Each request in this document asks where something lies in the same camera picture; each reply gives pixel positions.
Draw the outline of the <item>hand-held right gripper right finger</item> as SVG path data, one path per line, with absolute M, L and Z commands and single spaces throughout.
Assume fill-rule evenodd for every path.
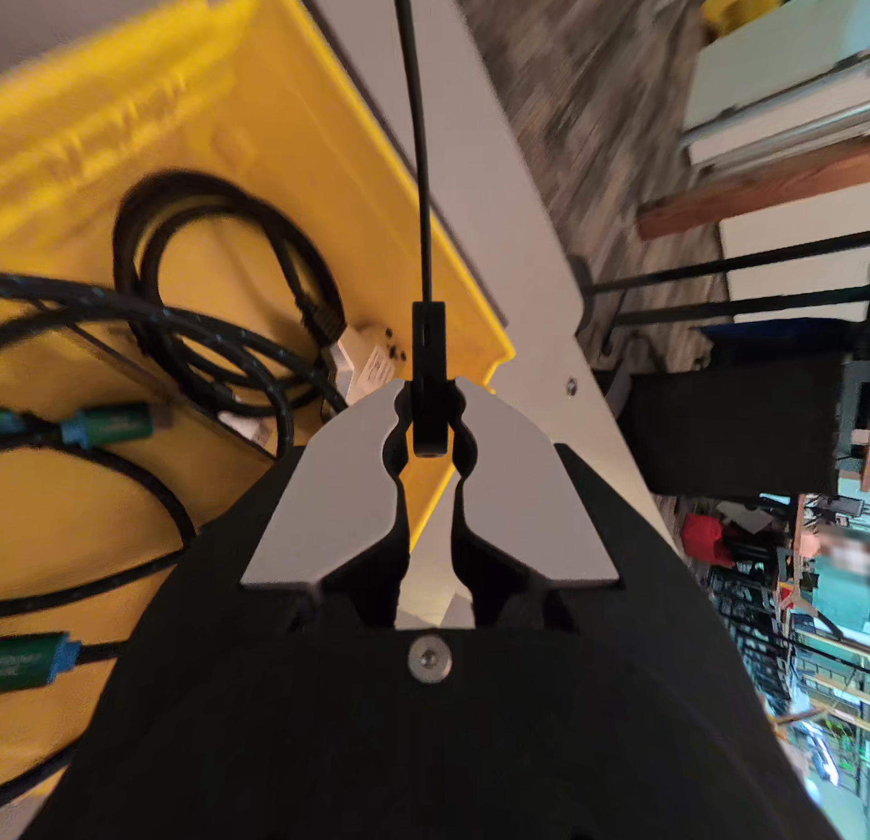
M 451 564 L 475 627 L 546 627 L 560 617 L 563 591 L 619 585 L 550 437 L 465 378 L 451 383 L 451 405 Z

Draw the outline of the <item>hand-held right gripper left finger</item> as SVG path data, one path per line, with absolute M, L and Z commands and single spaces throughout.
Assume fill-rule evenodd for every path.
M 260 537 L 240 586 L 344 599 L 365 626 L 394 628 L 410 561 L 400 479 L 411 393 L 393 380 L 317 432 Z

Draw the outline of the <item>black hdmi adapter hub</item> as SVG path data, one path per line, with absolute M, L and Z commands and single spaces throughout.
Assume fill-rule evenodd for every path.
M 421 299 L 412 305 L 411 418 L 414 454 L 447 454 L 447 346 L 445 303 L 433 297 L 429 161 L 425 114 L 411 0 L 394 0 L 402 61 L 411 112 L 419 199 Z

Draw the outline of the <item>yellow plastic bin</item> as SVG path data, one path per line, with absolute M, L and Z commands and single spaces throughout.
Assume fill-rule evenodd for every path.
M 2 74 L 2 806 L 42 803 L 194 538 L 335 413 L 323 350 L 411 379 L 417 187 L 302 0 L 175 0 Z M 216 436 L 64 334 L 172 378 Z

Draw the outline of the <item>black bin divider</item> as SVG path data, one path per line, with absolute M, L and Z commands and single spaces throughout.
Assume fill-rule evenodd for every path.
M 268 449 L 247 439 L 233 427 L 224 424 L 213 414 L 202 410 L 199 405 L 185 397 L 173 379 L 161 370 L 150 369 L 144 363 L 135 360 L 125 350 L 119 350 L 108 341 L 99 338 L 96 334 L 86 331 L 81 324 L 74 323 L 67 326 L 64 334 L 69 336 L 71 340 L 75 340 L 77 345 L 88 351 L 92 356 L 112 364 L 128 380 L 136 382 L 136 384 L 154 394 L 165 411 L 170 408 L 181 409 L 216 436 L 232 439 L 234 443 L 246 447 L 264 461 L 270 463 L 276 461 L 275 454 L 272 454 Z

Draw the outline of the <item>red plastic bin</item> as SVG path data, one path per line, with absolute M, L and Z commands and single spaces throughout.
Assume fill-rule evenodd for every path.
M 720 568 L 734 567 L 734 558 L 724 542 L 723 524 L 715 516 L 687 514 L 680 529 L 680 540 L 691 559 Z

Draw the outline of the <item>black pole stand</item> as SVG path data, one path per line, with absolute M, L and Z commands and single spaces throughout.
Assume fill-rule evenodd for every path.
M 571 274 L 583 296 L 585 303 L 593 311 L 596 297 L 617 292 L 620 303 L 625 294 L 648 286 L 695 280 L 728 272 L 745 271 L 759 267 L 780 265 L 789 261 L 805 258 L 827 257 L 850 250 L 869 246 L 869 232 L 852 233 L 833 238 L 814 240 L 799 245 L 781 247 L 762 252 L 754 252 L 733 258 L 722 258 L 706 263 L 648 272 L 633 277 L 596 283 L 586 258 L 571 255 L 567 258 Z M 624 327 L 664 325 L 677 322 L 713 320 L 719 317 L 740 314 L 780 312 L 791 309 L 850 305 L 868 302 L 869 285 L 838 288 L 823 291 L 780 294 L 770 297 L 752 298 L 738 301 L 720 301 L 689 304 L 634 312 L 619 310 L 611 318 L 608 333 Z

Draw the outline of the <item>wooden beam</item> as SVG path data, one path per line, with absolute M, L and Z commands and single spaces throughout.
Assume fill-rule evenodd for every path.
M 851 138 L 644 203 L 636 229 L 647 242 L 868 181 L 869 138 Z

